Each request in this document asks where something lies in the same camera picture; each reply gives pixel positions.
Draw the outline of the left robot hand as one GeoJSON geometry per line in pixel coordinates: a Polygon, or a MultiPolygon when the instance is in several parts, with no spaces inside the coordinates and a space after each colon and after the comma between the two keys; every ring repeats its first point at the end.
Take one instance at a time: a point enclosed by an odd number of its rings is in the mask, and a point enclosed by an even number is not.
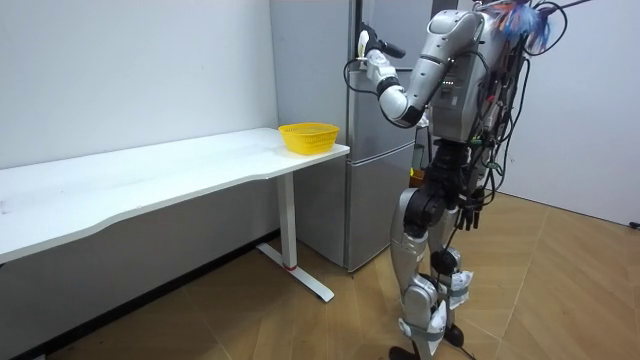
{"type": "Polygon", "coordinates": [[[357,56],[359,58],[365,58],[371,50],[379,50],[396,59],[402,59],[406,55],[405,50],[395,44],[381,40],[372,27],[361,22],[359,26],[357,56]]]}

